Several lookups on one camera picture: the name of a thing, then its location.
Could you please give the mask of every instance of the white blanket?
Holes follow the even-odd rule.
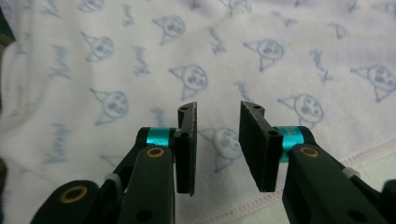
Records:
[[[101,185],[143,127],[198,102],[193,197],[177,223],[220,223],[259,193],[237,141],[240,101],[304,125],[346,165],[396,145],[394,1],[2,0],[0,155],[6,223],[29,223],[62,184]]]

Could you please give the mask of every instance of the black plastic part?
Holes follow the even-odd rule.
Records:
[[[197,150],[197,103],[181,106],[177,116],[178,128],[174,138],[177,192],[193,195]]]
[[[379,195],[378,210],[388,223],[396,223],[396,179],[385,183]]]
[[[98,186],[76,180],[57,188],[35,214],[32,224],[98,223]]]
[[[148,151],[163,150],[160,157]],[[175,193],[172,150],[150,146],[140,150],[120,210],[118,224],[174,223]]]
[[[309,153],[301,151],[304,147]],[[282,201],[291,224],[387,223],[334,159],[313,145],[290,151]]]
[[[274,192],[283,134],[271,127],[264,112],[260,105],[241,102],[239,143],[259,191]]]

